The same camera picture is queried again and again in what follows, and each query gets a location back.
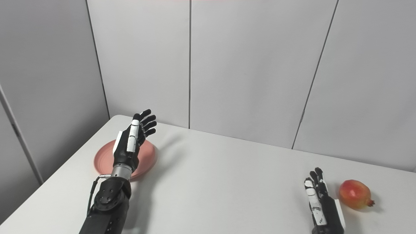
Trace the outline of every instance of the black robotic finger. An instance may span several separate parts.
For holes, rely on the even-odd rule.
[[[319,197],[321,198],[322,196],[326,196],[326,197],[329,196],[323,171],[319,167],[317,167],[315,168],[315,172],[316,172],[317,179],[318,179],[317,187],[318,187]]]
[[[155,115],[151,115],[151,116],[145,118],[144,120],[142,120],[141,121],[141,124],[144,126],[144,125],[146,125],[146,124],[148,124],[148,123],[150,123],[152,121],[155,121],[155,120],[156,120],[156,116]]]
[[[142,121],[143,119],[145,119],[151,113],[152,113],[152,111],[150,109],[147,109],[147,110],[143,111],[142,113],[140,113],[141,119],[139,119],[139,120]]]
[[[313,183],[315,185],[316,192],[318,192],[318,184],[319,184],[318,175],[316,175],[316,172],[315,171],[311,171],[309,173],[309,175],[311,176],[311,178],[313,180]]]
[[[157,125],[156,121],[150,122],[143,127],[143,131],[147,132],[149,129],[155,127]]]
[[[148,136],[154,134],[155,132],[156,132],[156,129],[151,128],[151,129],[147,130],[144,134],[145,134],[146,137],[148,137]]]

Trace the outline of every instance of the robotic arm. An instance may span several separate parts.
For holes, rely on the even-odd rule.
[[[324,173],[317,167],[305,180],[314,228],[312,234],[344,234],[345,220],[338,199],[328,195]]]
[[[156,116],[151,110],[135,114],[130,126],[120,131],[113,148],[114,163],[111,175],[101,175],[94,181],[92,193],[99,178],[101,183],[89,208],[79,234],[120,234],[129,209],[131,196],[130,176],[139,165],[140,146],[149,135],[156,132]]]

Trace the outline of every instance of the wall seam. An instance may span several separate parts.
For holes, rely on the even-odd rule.
[[[319,55],[318,63],[316,65],[315,73],[314,73],[313,78],[312,78],[311,86],[309,87],[308,96],[306,97],[305,106],[303,107],[303,111],[302,111],[302,117],[300,118],[299,125],[298,125],[297,130],[296,130],[296,135],[295,135],[295,139],[293,140],[292,149],[295,147],[295,142],[296,142],[297,134],[299,133],[300,125],[302,124],[302,120],[303,120],[303,117],[304,117],[304,114],[305,114],[305,110],[306,110],[306,105],[308,104],[309,96],[310,96],[311,91],[312,91],[312,86],[314,84],[315,77],[316,77],[316,73],[317,73],[318,68],[319,68],[319,63],[321,62],[322,54],[324,53],[325,45],[326,45],[327,40],[328,40],[328,35],[329,35],[330,30],[331,30],[332,22],[334,20],[335,12],[337,11],[338,2],[339,2],[339,0],[337,0],[337,3],[335,4],[334,12],[332,13],[331,22],[329,23],[327,35],[325,37],[324,44],[322,46],[321,54]]]

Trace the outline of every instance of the white finger segment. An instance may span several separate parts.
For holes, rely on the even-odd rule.
[[[306,180],[305,187],[316,224],[319,226],[327,225],[327,220],[322,212],[322,205],[319,202],[318,195],[316,194],[312,181]]]
[[[134,152],[136,150],[136,140],[139,132],[140,122],[134,119],[131,122],[129,139],[127,141],[127,152]]]

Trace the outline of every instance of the white wall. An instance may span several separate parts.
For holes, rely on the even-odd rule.
[[[416,167],[416,2],[341,0],[295,149]]]
[[[0,103],[0,224],[39,184]]]
[[[47,179],[109,119],[84,0],[0,3],[0,84]]]
[[[291,148],[336,1],[193,1],[191,128]]]
[[[88,0],[110,116],[188,127],[189,1]]]
[[[88,3],[111,116],[292,147],[337,1]],[[414,10],[339,1],[295,149],[414,169]]]

